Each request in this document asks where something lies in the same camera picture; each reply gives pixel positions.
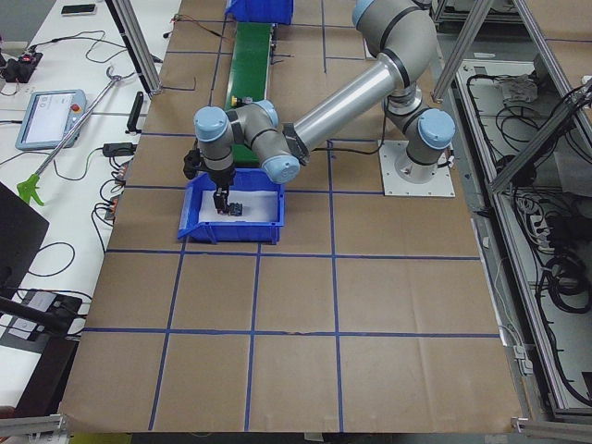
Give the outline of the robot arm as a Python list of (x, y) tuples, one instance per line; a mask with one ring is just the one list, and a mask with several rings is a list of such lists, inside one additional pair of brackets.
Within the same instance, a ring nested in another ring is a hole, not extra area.
[(267, 100), (228, 111), (206, 106), (195, 113), (196, 142), (184, 158), (183, 173), (187, 179), (201, 172), (209, 176), (218, 212), (229, 210), (235, 145), (250, 149), (272, 182), (285, 184), (308, 164), (313, 149), (376, 104), (408, 140), (395, 163), (398, 176), (412, 184), (435, 176), (455, 124), (448, 113), (425, 104), (416, 84), (436, 55), (432, 19), (417, 1), (376, 0), (357, 2), (352, 23), (374, 64), (296, 122), (280, 125)]

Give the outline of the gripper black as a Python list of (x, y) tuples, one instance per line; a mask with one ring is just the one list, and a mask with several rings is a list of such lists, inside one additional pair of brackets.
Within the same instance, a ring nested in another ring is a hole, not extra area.
[(228, 189), (234, 183), (236, 167), (232, 156), (225, 158), (224, 162), (225, 166), (222, 168), (213, 167), (212, 162), (202, 157), (198, 148), (194, 148), (184, 156), (183, 174), (187, 179), (194, 179), (199, 172), (207, 173), (209, 179), (219, 188), (213, 194), (216, 211), (227, 215), (229, 212)]

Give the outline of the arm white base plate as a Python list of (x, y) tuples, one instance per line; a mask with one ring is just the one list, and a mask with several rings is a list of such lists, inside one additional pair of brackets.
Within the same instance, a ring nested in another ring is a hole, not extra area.
[(407, 141), (385, 141), (378, 152), (383, 192), (388, 197), (455, 197), (445, 155), (431, 166), (416, 164), (407, 154)]

